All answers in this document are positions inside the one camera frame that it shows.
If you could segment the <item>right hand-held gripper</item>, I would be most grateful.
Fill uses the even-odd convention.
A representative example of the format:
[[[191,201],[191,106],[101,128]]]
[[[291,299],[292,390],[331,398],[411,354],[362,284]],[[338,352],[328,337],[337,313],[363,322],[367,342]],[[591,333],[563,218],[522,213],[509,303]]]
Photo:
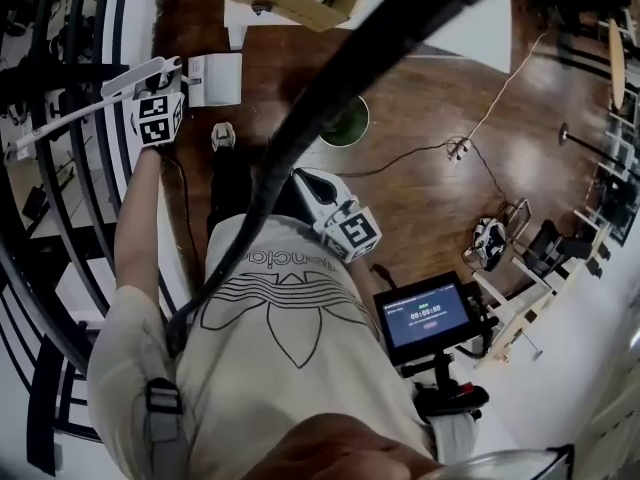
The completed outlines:
[[[291,179],[311,228],[343,263],[377,246],[382,233],[371,210],[360,204],[339,176],[317,168],[296,168]]]

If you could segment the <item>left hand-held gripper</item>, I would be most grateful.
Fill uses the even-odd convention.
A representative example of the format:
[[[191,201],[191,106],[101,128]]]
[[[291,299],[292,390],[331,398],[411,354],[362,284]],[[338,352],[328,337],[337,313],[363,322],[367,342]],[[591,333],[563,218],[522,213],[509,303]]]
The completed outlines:
[[[185,94],[179,70],[153,75],[136,86],[130,117],[143,147],[175,141],[184,115]]]

